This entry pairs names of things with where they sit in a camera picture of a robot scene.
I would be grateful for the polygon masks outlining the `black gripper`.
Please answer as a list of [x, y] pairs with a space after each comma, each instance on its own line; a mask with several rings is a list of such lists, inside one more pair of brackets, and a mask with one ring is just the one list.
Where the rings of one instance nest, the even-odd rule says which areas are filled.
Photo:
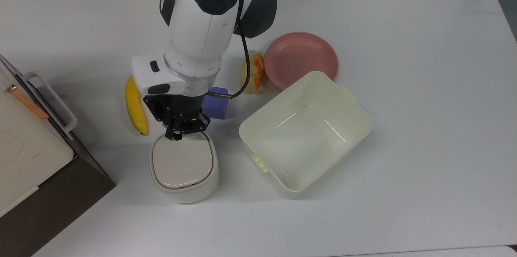
[[165, 138], [181, 140], [181, 133], [198, 133], [209, 126], [210, 118], [202, 113], [205, 95], [146, 95], [144, 104], [154, 119], [166, 127]]

